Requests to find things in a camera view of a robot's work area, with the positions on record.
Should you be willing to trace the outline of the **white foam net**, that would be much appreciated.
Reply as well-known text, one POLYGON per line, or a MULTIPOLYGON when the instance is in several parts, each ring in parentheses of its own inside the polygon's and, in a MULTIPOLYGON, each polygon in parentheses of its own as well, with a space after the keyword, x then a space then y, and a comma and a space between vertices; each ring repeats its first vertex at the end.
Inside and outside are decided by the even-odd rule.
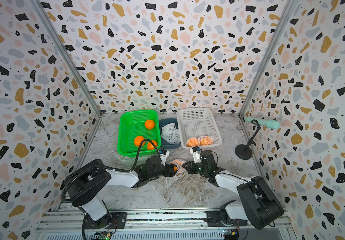
POLYGON ((177 131, 175 123, 169 123, 161 128, 162 136, 169 136, 175 134, 177 131))
POLYGON ((166 140, 169 144, 171 145, 175 145, 175 144, 179 144, 180 143, 180 136, 179 136, 179 130, 176 129, 175 131, 173 131, 166 140))
POLYGON ((183 159, 175 159, 170 162, 170 164, 173 164, 177 167, 177 174, 181 174, 185 171, 185 168, 183 167, 183 164, 185 164, 187 161, 183 159))

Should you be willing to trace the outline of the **white plastic mesh basket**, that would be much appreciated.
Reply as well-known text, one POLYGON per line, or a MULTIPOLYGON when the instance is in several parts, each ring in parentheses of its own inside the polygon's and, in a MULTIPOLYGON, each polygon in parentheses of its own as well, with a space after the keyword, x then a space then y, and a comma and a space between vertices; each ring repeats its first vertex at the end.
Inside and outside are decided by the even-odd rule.
POLYGON ((190 138, 212 137, 213 143, 202 145, 202 148, 213 148, 222 144, 221 134, 212 111, 208 108, 189 108, 177 111, 178 130, 181 145, 190 149, 187 141, 190 138))

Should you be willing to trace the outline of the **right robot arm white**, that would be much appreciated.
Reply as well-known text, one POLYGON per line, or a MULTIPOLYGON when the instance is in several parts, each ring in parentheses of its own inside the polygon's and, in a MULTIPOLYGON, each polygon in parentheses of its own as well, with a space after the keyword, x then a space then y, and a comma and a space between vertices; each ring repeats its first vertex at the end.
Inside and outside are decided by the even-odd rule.
POLYGON ((223 204, 214 217, 208 216, 209 221, 233 226, 243 220, 261 230, 284 214, 282 205, 262 177, 244 178, 231 174, 218 167, 213 151, 194 147, 190 153, 194 160, 183 164, 188 174, 200 174, 214 186, 236 193, 241 201, 239 204, 235 200, 223 204))

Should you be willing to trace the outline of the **black microphone stand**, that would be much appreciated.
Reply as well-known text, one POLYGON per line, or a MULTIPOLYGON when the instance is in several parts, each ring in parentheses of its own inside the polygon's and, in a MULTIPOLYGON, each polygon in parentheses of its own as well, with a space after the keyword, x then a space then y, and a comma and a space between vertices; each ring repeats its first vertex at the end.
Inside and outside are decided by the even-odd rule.
POLYGON ((238 158, 242 160, 249 160, 253 156, 253 152, 250 148, 250 145, 253 143, 254 138, 258 134, 258 132, 261 130, 261 124, 258 122, 257 119, 252 119, 251 123, 254 124, 257 128, 253 136, 248 140, 246 145, 240 144, 236 146, 235 148, 235 154, 237 155, 238 158))

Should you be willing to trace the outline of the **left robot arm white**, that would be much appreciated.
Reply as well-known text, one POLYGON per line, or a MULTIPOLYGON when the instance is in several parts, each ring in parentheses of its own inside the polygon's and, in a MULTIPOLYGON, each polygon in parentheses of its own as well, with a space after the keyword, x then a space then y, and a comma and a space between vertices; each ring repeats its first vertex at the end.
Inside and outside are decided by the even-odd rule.
POLYGON ((133 170, 116 169, 96 159, 70 174, 62 183, 61 201, 71 203, 92 221, 110 213, 98 193, 106 186, 139 188, 159 177, 174 177, 179 167, 165 162, 166 155, 152 156, 133 170))

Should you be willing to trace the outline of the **dark teal plastic bin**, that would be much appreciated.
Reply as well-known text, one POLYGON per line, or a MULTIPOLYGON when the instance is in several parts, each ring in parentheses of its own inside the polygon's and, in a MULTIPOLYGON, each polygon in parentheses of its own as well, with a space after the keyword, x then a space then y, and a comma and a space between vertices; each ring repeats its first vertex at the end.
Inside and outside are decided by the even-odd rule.
POLYGON ((168 136, 162 136, 161 135, 161 128, 169 123, 175 123, 176 124, 176 128, 179 130, 179 126, 178 126, 178 121, 177 119, 174 118, 169 118, 169 119, 162 119, 159 121, 159 129, 160 129, 160 136, 161 136, 161 148, 162 149, 166 149, 166 150, 171 150, 171 149, 177 149, 181 143, 179 144, 175 144, 175 145, 171 145, 169 144, 166 140, 168 136))

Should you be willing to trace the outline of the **green plastic mesh basket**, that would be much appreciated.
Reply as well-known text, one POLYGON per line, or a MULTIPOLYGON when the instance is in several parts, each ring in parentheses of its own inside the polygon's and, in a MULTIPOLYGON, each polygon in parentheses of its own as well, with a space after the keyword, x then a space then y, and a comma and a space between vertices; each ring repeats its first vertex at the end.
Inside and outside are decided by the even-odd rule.
POLYGON ((117 151, 120 155, 134 158, 138 147, 134 145, 134 138, 143 136, 145 139, 157 141, 157 148, 161 147, 161 137, 158 122, 158 113, 154 110, 139 110, 123 114, 120 117, 117 151), (155 122, 155 128, 148 130, 144 123, 147 120, 155 122))

